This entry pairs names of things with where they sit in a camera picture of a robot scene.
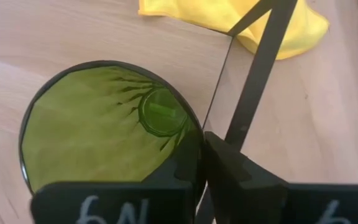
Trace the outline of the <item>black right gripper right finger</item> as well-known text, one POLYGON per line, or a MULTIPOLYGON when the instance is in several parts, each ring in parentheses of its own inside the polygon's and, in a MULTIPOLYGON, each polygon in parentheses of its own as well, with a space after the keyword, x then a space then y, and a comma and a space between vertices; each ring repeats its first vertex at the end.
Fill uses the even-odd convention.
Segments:
POLYGON ((358 185, 289 183, 208 131, 203 162, 217 223, 358 223, 358 185))

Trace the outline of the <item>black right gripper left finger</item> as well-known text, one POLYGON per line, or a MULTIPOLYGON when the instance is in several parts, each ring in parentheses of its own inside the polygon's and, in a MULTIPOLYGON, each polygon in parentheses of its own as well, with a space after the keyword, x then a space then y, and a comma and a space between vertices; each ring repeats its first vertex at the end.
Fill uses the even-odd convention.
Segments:
POLYGON ((141 182, 57 182, 30 203, 34 223, 190 224, 204 189, 204 136, 186 133, 173 154, 141 182))

